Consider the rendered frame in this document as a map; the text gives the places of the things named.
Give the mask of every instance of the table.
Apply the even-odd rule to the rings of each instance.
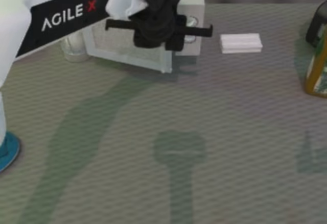
[[[301,87],[317,7],[208,5],[214,37],[172,75],[58,45],[15,63],[2,222],[325,223],[327,105]],[[262,53],[220,53],[219,34],[251,32]]]

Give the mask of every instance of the red letter x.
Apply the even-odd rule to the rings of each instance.
[[[97,0],[89,1],[87,11],[96,10],[96,2]]]

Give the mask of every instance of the logo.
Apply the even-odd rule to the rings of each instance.
[[[96,11],[97,0],[88,1],[85,5],[86,12]],[[54,14],[51,18],[45,18],[42,26],[42,32],[52,29],[68,21],[80,18],[84,15],[84,4],[76,5],[74,8],[68,8],[62,12]]]

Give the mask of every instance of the yellow bottle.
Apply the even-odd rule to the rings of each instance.
[[[310,95],[327,98],[327,28],[309,66],[305,91]]]

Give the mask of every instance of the blue plate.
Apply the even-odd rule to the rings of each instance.
[[[12,133],[7,132],[4,143],[0,146],[0,172],[4,171],[17,158],[20,141]]]

